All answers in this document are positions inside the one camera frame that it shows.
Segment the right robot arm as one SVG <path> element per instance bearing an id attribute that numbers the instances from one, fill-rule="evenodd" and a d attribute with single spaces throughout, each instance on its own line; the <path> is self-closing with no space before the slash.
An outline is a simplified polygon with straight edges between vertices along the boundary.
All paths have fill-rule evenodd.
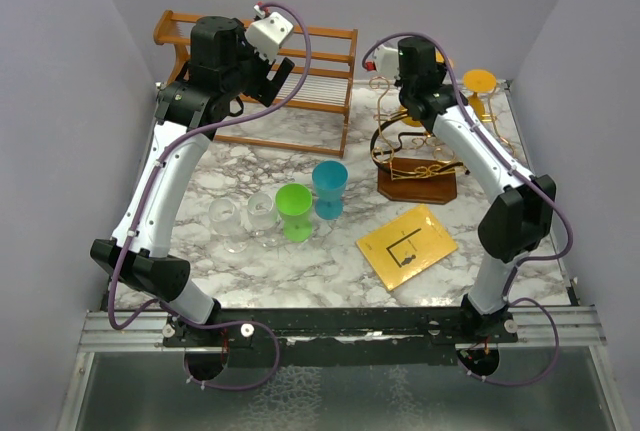
<path id="1" fill-rule="evenodd" d="M 456 154 L 490 204 L 478 226 L 484 257 L 459 318 L 461 334 L 481 342 L 506 313 L 517 265 L 550 231 L 556 185 L 511 157 L 477 119 L 457 85 L 445 84 L 447 66 L 437 62 L 432 41 L 404 37 L 398 53 L 401 104 Z"/>

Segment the orange plastic wine glass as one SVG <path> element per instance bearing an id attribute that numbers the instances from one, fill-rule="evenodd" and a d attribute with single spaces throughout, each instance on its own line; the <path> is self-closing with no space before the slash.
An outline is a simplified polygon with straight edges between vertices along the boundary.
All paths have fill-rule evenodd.
<path id="1" fill-rule="evenodd" d="M 437 61 L 434 50 L 406 51 L 399 64 L 400 102 L 412 119 L 432 131 L 436 118 L 457 103 L 453 86 L 444 83 L 446 66 Z"/>
<path id="2" fill-rule="evenodd" d="M 497 86 L 497 78 L 486 69 L 471 69 L 463 76 L 463 84 L 471 94 L 467 97 L 476 116 L 483 120 L 487 115 L 481 94 L 490 95 Z"/>

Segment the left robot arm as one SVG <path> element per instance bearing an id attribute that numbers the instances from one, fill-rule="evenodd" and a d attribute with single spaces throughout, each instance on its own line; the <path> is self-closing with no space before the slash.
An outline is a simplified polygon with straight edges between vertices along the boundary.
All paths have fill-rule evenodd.
<path id="1" fill-rule="evenodd" d="M 152 143 L 134 196 L 108 239 L 90 256 L 111 277 L 167 305 L 188 320 L 186 333 L 206 346 L 220 336 L 218 302 L 190 277 L 188 261 L 170 255 L 176 215 L 188 183 L 217 128 L 237 123 L 232 102 L 251 97 L 268 108 L 294 68 L 275 62 L 293 25 L 278 12 L 261 12 L 249 25 L 205 16 L 190 34 L 190 55 L 157 96 Z"/>

